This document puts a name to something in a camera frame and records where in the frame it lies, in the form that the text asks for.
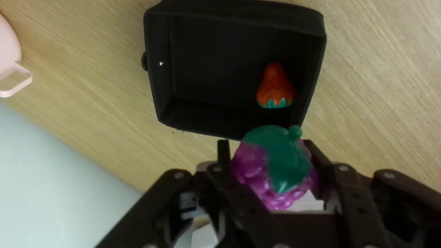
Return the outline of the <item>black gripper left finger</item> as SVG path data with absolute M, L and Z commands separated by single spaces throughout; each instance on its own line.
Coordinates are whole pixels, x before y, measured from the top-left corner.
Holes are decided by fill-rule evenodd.
M 230 162 L 230 146 L 227 139 L 219 139 L 216 143 L 218 150 L 218 162 L 229 164 Z

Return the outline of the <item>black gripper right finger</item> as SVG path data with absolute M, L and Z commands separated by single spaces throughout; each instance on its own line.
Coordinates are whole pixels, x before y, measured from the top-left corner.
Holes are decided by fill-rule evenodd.
M 304 146 L 311 154 L 311 162 L 318 173 L 321 184 L 331 184 L 333 182 L 335 164 L 320 150 L 320 147 L 310 139 L 304 139 Z

